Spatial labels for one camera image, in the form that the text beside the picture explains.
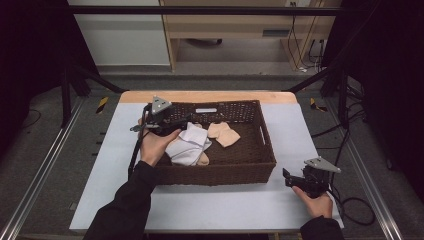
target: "basket handle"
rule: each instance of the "basket handle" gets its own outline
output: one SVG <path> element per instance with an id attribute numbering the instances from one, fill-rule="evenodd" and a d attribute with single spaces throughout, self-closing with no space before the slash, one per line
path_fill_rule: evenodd
<path id="1" fill-rule="evenodd" d="M 218 109 L 216 108 L 196 108 L 196 113 L 216 113 Z"/>
<path id="2" fill-rule="evenodd" d="M 262 126 L 259 126 L 259 133 L 261 134 L 261 139 L 262 139 L 262 143 L 263 143 L 262 146 L 265 146 L 266 145 L 266 141 L 265 141 L 264 132 L 262 130 Z"/>

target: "table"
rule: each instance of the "table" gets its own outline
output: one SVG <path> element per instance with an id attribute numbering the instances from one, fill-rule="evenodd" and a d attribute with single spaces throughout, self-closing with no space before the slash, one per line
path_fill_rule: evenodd
<path id="1" fill-rule="evenodd" d="M 317 152 L 292 93 L 138 91 L 122 94 L 70 229 L 85 232 L 97 210 L 110 202 L 127 180 L 137 123 L 154 95 L 171 102 L 260 100 L 277 165 L 266 184 L 157 186 L 146 224 L 149 233 L 261 233 L 297 231 L 310 217 L 285 187 L 282 168 L 301 176 L 304 160 Z M 335 207 L 333 216 L 343 227 Z"/>

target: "wooden table edge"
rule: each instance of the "wooden table edge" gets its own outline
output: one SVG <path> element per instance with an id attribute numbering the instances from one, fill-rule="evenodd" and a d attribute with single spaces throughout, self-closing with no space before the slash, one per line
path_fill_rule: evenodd
<path id="1" fill-rule="evenodd" d="M 155 95 L 171 102 L 259 100 L 262 103 L 297 103 L 291 92 L 272 91 L 127 91 L 121 95 L 119 103 L 147 103 Z"/>

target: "brown woven basket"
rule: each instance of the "brown woven basket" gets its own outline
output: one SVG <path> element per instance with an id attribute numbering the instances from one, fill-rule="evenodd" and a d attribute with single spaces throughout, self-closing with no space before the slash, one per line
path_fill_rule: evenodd
<path id="1" fill-rule="evenodd" d="M 176 110 L 172 119 L 193 113 L 193 123 L 208 129 L 210 123 L 227 122 L 240 139 L 229 147 L 222 147 L 215 139 L 205 151 L 207 166 L 172 166 L 164 154 L 156 165 L 160 185 L 229 185 L 266 183 L 275 167 L 271 140 L 257 100 L 214 103 L 172 103 Z M 216 112 L 197 113 L 199 109 Z"/>

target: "human hand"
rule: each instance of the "human hand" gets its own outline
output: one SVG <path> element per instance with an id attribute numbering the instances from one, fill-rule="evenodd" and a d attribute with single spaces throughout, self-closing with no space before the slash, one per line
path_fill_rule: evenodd
<path id="1" fill-rule="evenodd" d="M 324 216 L 325 218 L 333 217 L 333 201 L 327 193 L 323 193 L 317 198 L 310 198 L 302 189 L 293 186 L 293 191 L 305 203 L 309 214 L 313 217 Z"/>
<path id="2" fill-rule="evenodd" d="M 160 137 L 154 133 L 149 132 L 148 129 L 143 131 L 143 142 L 140 146 L 141 161 L 146 162 L 150 166 L 156 166 L 156 163 L 161 159 L 165 153 L 165 149 L 170 142 L 180 134 L 181 129 L 177 129 L 168 136 Z"/>

